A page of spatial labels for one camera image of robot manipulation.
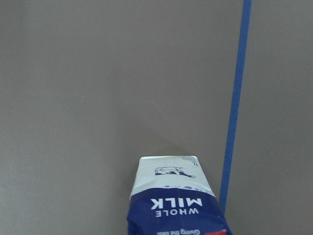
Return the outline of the blue white milk carton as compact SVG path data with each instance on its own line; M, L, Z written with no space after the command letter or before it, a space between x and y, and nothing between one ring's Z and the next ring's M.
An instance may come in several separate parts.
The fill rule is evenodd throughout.
M139 160L127 216L130 235L230 235L195 156Z

